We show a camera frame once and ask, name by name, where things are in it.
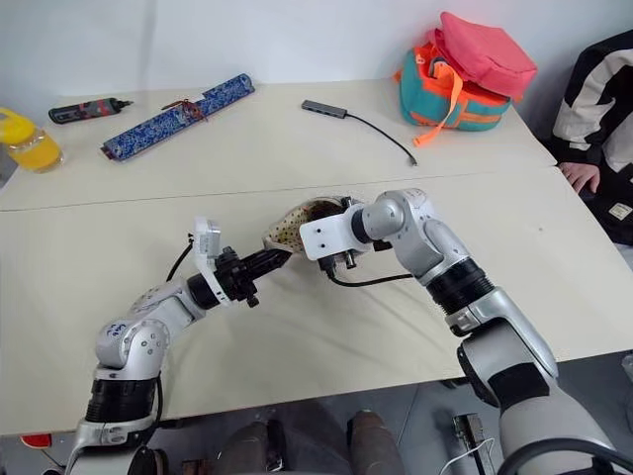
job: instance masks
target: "screwdriver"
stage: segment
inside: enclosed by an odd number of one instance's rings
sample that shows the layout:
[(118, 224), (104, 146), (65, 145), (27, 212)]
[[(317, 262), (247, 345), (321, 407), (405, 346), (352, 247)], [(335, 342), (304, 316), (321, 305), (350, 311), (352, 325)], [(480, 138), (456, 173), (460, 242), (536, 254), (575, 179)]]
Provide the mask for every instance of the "screwdriver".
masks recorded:
[(56, 107), (48, 111), (48, 116), (56, 124), (68, 124), (69, 122), (119, 114), (124, 107), (129, 106), (131, 103), (132, 101), (120, 101), (110, 97), (108, 99), (84, 102), (83, 104)]

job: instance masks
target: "gray floor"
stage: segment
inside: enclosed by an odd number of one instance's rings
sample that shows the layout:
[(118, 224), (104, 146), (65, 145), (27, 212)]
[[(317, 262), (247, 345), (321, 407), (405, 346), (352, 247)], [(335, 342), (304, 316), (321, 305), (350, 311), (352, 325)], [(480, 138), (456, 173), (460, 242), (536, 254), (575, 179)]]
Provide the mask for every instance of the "gray floor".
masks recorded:
[[(633, 456), (633, 432), (626, 418), (633, 385), (620, 367), (622, 356), (614, 353), (563, 363), (561, 385), (589, 409), (619, 450)], [(234, 430), (275, 418), (285, 426), (293, 468), (349, 474), (345, 430), (359, 409), (383, 417), (410, 474), (436, 474), (446, 460), (463, 451), (452, 430), (454, 415), (479, 413), (486, 436), (498, 437), (497, 410), (481, 403), (470, 387), (451, 390), (440, 383), (422, 383), (183, 420), (180, 428), (159, 430), (151, 445), (166, 450), (172, 471), (180, 473), (183, 460), (214, 458)], [(65, 460), (71, 442), (71, 433), (57, 434), (49, 452)], [(498, 444), (493, 457), (498, 467)], [(9, 475), (38, 474), (50, 467), (42, 454), (15, 437), (0, 439), (0, 460)], [(467, 458), (448, 473), (469, 475), (477, 470)]]

